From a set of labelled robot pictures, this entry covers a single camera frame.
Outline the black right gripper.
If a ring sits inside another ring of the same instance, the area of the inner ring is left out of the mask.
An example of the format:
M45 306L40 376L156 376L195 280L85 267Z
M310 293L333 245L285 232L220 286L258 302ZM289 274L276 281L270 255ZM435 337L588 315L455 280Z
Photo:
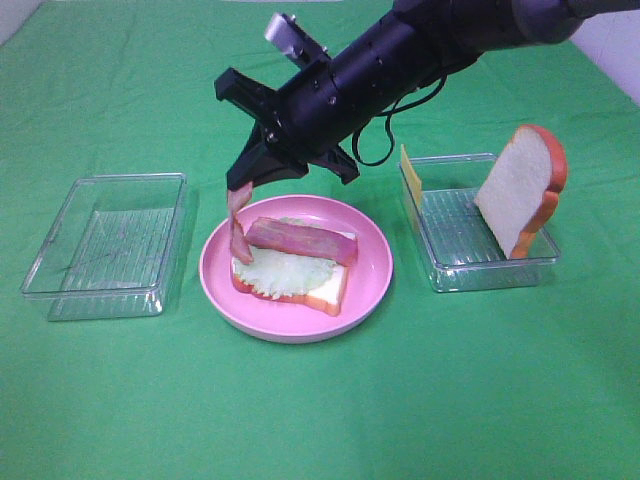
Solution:
M354 126L346 119L326 63L312 63L278 90L229 68L214 81L214 89L217 99L255 120L226 173L228 190L300 179L311 164L333 172L344 184L359 176L355 160L339 146Z

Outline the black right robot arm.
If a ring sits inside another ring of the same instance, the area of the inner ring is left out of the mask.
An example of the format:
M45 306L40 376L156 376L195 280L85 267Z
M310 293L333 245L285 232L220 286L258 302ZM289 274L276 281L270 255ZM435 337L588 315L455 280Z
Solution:
M360 161L341 142L356 139L371 119L400 112L407 94L436 95L448 76L488 51L557 44L588 18L637 8L635 1L397 1L337 55L277 13L265 36L297 74L278 89L235 69L214 83L218 99L254 121L227 187L297 179L311 165L349 183Z

